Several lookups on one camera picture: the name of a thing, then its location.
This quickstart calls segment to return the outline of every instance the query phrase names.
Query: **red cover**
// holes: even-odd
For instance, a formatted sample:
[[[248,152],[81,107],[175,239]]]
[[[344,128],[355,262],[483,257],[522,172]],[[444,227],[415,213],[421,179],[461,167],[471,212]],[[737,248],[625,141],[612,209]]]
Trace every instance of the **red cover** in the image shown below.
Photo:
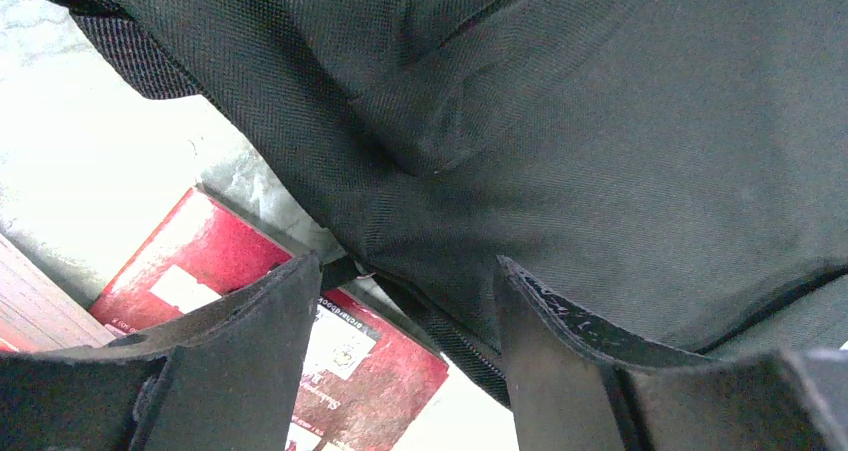
[[[189,190],[91,313],[131,333],[261,278],[292,254]],[[447,378],[447,365],[341,290],[312,330],[285,451],[389,451]]]

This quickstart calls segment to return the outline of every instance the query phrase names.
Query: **white floor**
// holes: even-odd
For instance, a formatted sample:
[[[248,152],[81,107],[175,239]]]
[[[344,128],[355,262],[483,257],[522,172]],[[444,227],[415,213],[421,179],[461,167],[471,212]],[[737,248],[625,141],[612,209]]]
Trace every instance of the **white floor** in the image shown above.
[[[203,98],[138,96],[67,13],[0,0],[0,232],[90,304],[197,182],[329,256],[315,224]],[[518,449],[511,414],[452,368],[397,451]]]

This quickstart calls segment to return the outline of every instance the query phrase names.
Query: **black fabric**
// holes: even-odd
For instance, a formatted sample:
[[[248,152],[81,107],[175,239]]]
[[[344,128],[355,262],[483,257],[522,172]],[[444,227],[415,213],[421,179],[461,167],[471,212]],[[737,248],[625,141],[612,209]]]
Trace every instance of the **black fabric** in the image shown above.
[[[280,449],[320,282],[307,255],[102,348],[0,352],[0,448]]]
[[[120,16],[71,16],[124,81],[145,98],[198,94],[191,78],[134,21]]]
[[[688,350],[848,269],[848,0],[112,1],[495,368],[498,253]]]
[[[717,347],[710,356],[758,354],[771,347],[837,349],[848,343],[848,277],[809,293]]]
[[[848,449],[848,355],[713,361],[619,328],[501,260],[496,300],[522,450]]]

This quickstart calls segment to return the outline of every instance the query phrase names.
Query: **white label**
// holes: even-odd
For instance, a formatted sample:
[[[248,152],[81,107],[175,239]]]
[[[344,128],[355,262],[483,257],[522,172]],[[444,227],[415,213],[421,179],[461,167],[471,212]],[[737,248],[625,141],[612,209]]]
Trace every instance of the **white label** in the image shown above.
[[[320,436],[292,423],[289,425],[289,435],[286,438],[284,451],[313,451],[320,443]]]
[[[156,281],[150,292],[186,314],[221,298],[209,286],[197,282],[179,266],[171,266]]]
[[[330,371],[347,380],[376,343],[344,319],[318,305],[303,363],[304,375],[314,376]]]
[[[123,338],[124,336],[127,335],[127,333],[125,333],[125,332],[121,331],[120,329],[112,326],[111,324],[104,324],[103,326],[106,327],[107,331],[114,334],[116,338]]]

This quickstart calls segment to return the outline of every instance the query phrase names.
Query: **bag strap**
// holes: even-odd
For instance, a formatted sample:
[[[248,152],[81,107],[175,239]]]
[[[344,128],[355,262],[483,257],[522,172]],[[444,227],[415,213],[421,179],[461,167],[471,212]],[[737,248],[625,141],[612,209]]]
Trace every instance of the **bag strap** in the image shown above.
[[[522,450],[848,449],[848,353],[715,361],[621,329],[500,260]]]
[[[112,0],[49,0],[71,17],[106,61],[139,94],[173,99],[199,94],[198,87],[123,8]]]

